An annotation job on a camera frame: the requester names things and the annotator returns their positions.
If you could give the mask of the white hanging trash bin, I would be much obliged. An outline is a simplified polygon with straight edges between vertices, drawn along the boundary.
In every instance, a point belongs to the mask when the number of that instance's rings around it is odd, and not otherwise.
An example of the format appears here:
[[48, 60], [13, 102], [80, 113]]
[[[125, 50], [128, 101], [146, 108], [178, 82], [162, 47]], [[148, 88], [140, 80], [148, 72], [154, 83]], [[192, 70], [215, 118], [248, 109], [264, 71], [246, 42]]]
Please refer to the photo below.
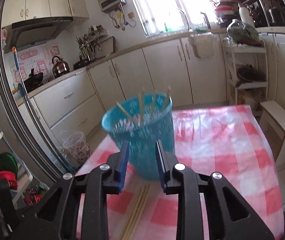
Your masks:
[[198, 59], [209, 59], [215, 55], [213, 38], [212, 33], [202, 33], [188, 37], [195, 57]]

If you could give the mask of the small white step stool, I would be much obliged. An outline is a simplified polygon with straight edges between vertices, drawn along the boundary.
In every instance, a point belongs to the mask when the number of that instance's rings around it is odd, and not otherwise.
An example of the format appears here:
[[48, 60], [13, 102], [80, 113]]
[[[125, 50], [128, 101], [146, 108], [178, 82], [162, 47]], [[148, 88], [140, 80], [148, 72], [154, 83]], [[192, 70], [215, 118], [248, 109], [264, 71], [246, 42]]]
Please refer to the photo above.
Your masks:
[[262, 115], [259, 125], [262, 131], [272, 128], [281, 141], [280, 149], [274, 156], [276, 166], [281, 166], [285, 163], [285, 110], [275, 101], [260, 102], [260, 107]]

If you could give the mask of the floral plastic waste basket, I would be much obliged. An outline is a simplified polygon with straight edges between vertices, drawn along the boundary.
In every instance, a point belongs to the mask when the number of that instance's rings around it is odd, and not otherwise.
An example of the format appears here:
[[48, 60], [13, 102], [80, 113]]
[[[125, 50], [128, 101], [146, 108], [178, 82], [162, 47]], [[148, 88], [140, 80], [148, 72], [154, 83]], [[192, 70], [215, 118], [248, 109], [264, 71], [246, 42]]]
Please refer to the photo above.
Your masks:
[[69, 153], [68, 157], [71, 157], [80, 166], [92, 155], [92, 150], [82, 131], [62, 131], [59, 136], [63, 142], [63, 148]]

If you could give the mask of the blue perforated plastic bucket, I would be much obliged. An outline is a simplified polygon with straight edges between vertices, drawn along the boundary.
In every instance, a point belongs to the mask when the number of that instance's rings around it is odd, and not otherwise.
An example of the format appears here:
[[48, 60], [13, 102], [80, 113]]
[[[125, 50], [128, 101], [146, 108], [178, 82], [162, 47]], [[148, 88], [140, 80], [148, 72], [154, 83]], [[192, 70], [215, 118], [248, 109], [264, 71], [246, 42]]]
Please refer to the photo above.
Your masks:
[[142, 179], [159, 179], [155, 142], [160, 140], [165, 151], [175, 153], [171, 98], [146, 93], [141, 108], [135, 96], [110, 108], [101, 125], [118, 147], [128, 141], [129, 163]]

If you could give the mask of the white thermos flask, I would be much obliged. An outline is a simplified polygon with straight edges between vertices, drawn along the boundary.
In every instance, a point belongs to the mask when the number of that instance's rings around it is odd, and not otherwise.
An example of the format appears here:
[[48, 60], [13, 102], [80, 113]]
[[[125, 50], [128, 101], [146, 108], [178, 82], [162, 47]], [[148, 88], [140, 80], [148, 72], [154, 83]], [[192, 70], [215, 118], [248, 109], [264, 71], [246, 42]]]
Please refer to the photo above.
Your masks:
[[238, 12], [241, 18], [241, 21], [255, 27], [253, 17], [250, 10], [242, 3], [238, 3]]

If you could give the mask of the green bag of vegetables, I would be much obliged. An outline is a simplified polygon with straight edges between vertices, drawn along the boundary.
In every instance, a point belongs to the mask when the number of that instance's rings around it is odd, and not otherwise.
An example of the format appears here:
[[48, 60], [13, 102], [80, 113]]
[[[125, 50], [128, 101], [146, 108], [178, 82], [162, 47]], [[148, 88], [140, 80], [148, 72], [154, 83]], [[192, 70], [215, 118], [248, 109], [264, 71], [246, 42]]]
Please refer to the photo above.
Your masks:
[[236, 43], [251, 44], [259, 42], [259, 34], [257, 30], [238, 19], [233, 19], [226, 29], [228, 36]]

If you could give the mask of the pink checkered tablecloth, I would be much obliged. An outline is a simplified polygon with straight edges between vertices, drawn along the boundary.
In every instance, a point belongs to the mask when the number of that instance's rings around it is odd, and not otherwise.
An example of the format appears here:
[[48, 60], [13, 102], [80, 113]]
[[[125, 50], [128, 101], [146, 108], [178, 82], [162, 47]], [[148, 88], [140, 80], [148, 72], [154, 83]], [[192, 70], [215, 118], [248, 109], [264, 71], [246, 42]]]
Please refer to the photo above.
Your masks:
[[[284, 217], [276, 165], [250, 107], [174, 111], [172, 116], [178, 161], [201, 174], [220, 172], [280, 239]], [[118, 150], [107, 135], [76, 175], [90, 172]], [[147, 183], [129, 164], [123, 191], [107, 197], [110, 239], [125, 237], [137, 195]], [[159, 181], [152, 184], [132, 239], [175, 239], [178, 196], [164, 194]]]

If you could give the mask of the steel whistling kettle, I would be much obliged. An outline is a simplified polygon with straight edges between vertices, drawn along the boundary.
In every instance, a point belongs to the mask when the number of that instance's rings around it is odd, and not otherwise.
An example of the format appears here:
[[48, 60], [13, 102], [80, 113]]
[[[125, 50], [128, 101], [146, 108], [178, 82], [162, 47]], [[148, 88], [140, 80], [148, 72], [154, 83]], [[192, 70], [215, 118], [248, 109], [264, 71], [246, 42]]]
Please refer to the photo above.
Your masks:
[[53, 56], [51, 62], [53, 64], [52, 72], [55, 78], [58, 78], [70, 72], [69, 65], [66, 63], [66, 61], [63, 60], [63, 58], [59, 56]]

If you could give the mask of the kitchen faucet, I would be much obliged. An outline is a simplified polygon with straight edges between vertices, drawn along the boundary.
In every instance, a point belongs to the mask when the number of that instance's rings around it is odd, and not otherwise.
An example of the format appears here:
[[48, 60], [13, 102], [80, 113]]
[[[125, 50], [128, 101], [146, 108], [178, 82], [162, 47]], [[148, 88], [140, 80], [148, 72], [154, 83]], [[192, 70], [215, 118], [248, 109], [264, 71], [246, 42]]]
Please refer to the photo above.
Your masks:
[[189, 22], [189, 20], [188, 20], [188, 18], [187, 18], [186, 13], [185, 13], [182, 9], [180, 9], [180, 8], [177, 8], [177, 10], [183, 15], [183, 18], [184, 18], [184, 20], [185, 20], [185, 23], [187, 24], [188, 31], [189, 31], [189, 32], [193, 32], [193, 29], [192, 29], [192, 27], [191, 27], [191, 25], [190, 25], [190, 22]]

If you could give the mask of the white rolling storage cart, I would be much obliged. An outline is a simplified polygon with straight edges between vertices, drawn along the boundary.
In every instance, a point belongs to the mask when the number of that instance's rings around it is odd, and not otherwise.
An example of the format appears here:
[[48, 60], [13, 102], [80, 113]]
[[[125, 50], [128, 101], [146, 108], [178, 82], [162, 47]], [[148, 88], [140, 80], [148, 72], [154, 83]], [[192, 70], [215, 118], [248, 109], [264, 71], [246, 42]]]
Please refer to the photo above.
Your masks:
[[258, 104], [267, 99], [268, 57], [265, 42], [255, 46], [222, 39], [228, 100], [231, 105]]

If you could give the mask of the black wok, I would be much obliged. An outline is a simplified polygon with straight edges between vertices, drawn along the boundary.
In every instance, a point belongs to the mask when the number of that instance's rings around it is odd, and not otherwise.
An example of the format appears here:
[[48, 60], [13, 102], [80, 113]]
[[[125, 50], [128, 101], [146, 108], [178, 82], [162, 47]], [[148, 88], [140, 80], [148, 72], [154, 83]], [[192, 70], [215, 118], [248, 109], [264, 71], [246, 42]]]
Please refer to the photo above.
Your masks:
[[26, 80], [24, 80], [24, 86], [27, 90], [27, 93], [30, 93], [31, 91], [40, 87], [40, 85], [42, 85], [43, 77], [44, 77], [43, 72], [35, 74], [34, 68], [32, 68], [29, 77]]

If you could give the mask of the black range hood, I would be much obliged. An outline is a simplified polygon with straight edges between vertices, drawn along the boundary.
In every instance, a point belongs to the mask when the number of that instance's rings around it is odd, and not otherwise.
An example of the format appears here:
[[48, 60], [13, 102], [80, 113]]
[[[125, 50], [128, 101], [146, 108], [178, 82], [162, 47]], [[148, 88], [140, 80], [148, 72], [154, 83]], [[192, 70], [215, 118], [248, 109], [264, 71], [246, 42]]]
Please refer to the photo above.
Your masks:
[[12, 23], [6, 26], [4, 53], [39, 46], [57, 38], [73, 22], [72, 17], [45, 17]]

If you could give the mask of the bamboo chopstick bundle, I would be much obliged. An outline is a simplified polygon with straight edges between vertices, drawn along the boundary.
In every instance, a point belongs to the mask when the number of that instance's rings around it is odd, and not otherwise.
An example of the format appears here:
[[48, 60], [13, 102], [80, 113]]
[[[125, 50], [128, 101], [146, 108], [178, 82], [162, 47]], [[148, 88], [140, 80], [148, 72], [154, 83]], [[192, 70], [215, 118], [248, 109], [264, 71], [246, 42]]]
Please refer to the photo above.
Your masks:
[[137, 227], [145, 210], [145, 206], [151, 188], [151, 184], [144, 185], [140, 188], [136, 202], [134, 203], [134, 206], [131, 209], [130, 216], [121, 233], [121, 240], [133, 239], [133, 236], [136, 233]]

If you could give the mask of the wall utensil rack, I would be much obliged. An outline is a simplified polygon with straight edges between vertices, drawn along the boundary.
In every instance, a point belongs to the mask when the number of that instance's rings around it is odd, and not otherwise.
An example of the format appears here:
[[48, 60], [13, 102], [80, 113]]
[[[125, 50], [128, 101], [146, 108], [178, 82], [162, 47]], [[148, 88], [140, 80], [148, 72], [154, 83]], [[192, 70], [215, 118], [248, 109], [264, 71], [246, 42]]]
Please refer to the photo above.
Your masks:
[[115, 37], [108, 35], [102, 25], [91, 25], [82, 37], [76, 37], [79, 58], [94, 62], [115, 53]]

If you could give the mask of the blue and white shelf unit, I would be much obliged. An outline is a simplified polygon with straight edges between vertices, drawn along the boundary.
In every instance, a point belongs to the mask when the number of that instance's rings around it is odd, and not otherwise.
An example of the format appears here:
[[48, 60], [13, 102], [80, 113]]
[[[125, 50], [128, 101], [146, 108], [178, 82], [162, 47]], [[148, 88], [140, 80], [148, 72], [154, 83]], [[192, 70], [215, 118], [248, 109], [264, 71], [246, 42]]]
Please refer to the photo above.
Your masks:
[[8, 183], [15, 208], [34, 204], [40, 199], [41, 195], [49, 190], [46, 184], [34, 177], [24, 161], [12, 150], [1, 129], [0, 180], [5, 180]]

